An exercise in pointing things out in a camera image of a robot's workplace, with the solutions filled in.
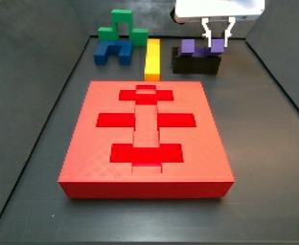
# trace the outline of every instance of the block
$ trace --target block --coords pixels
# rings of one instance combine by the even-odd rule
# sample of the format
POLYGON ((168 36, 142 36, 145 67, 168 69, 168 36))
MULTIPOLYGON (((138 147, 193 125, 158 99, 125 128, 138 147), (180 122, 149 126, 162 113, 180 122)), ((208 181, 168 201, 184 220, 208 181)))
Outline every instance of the block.
POLYGON ((224 197, 233 176, 201 83, 91 81, 57 181, 69 198, 224 197))
POLYGON ((192 56, 194 53, 194 40, 193 39, 182 39, 181 45, 178 47, 178 56, 192 56))
POLYGON ((173 74, 216 75, 220 62, 220 56, 177 56, 177 47, 172 48, 170 67, 173 74))
POLYGON ((136 29, 133 25, 133 11, 130 10, 112 10, 110 11, 112 27, 98 28, 99 40, 118 40, 118 23, 128 23, 129 25, 129 40, 134 46, 142 47, 146 45, 148 30, 136 29))
POLYGON ((209 55, 210 55, 209 48, 206 48, 206 47, 194 47, 194 53, 192 54, 192 57, 206 57, 209 55))
POLYGON ((129 30, 132 30, 133 29, 133 11, 112 10, 110 21, 112 21, 112 24, 128 23, 129 30))
POLYGON ((160 39, 148 39, 146 41, 146 54, 145 54, 145 66, 144 66, 144 80, 160 81, 160 39))
POLYGON ((144 47, 146 45, 148 29, 133 28, 129 32, 129 40, 134 46, 144 47))
POLYGON ((98 39, 105 40, 118 40, 118 33, 116 28, 99 27, 98 28, 98 39))
POLYGON ((99 41, 93 54, 95 65, 105 65, 109 56, 118 56, 120 65, 132 63, 133 45, 129 40, 99 41))
POLYGON ((210 53, 221 54, 224 52, 224 40, 221 38, 210 40, 210 53))

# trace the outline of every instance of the yellow block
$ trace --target yellow block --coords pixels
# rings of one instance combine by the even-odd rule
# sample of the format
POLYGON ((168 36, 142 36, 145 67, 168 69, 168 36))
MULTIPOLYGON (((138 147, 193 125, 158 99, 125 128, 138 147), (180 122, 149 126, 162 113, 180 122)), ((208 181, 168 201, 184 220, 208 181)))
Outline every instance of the yellow block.
POLYGON ((160 39, 146 40, 144 80, 160 81, 160 39))

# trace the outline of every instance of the dark gray floor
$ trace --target dark gray floor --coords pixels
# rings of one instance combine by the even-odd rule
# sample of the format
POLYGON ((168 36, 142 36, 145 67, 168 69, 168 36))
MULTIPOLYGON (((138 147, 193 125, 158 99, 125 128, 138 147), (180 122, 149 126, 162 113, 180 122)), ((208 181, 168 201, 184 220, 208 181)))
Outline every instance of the dark gray floor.
POLYGON ((235 184, 220 200, 69 200, 55 180, 90 80, 141 80, 112 58, 95 67, 90 39, 0 220, 0 244, 18 242, 299 242, 299 114, 244 40, 231 40, 219 74, 173 75, 164 39, 162 80, 201 80, 235 184))

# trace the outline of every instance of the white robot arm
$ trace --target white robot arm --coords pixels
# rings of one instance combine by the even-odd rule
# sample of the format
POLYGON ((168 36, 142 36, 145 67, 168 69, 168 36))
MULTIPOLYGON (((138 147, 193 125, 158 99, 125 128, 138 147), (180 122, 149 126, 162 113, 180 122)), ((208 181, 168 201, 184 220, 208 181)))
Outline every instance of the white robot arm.
POLYGON ((210 31, 206 26, 209 21, 225 21, 224 46, 231 37, 235 22, 255 20, 264 11, 264 0, 176 0, 173 20, 176 23, 200 22, 210 47, 210 31))

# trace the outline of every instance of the red block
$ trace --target red block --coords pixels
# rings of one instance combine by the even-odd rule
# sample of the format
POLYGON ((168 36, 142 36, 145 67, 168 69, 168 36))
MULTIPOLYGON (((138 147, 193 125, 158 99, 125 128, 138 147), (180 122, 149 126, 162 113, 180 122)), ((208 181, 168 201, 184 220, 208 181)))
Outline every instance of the red block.
POLYGON ((217 198, 233 183, 200 82, 90 82, 58 183, 69 198, 217 198))

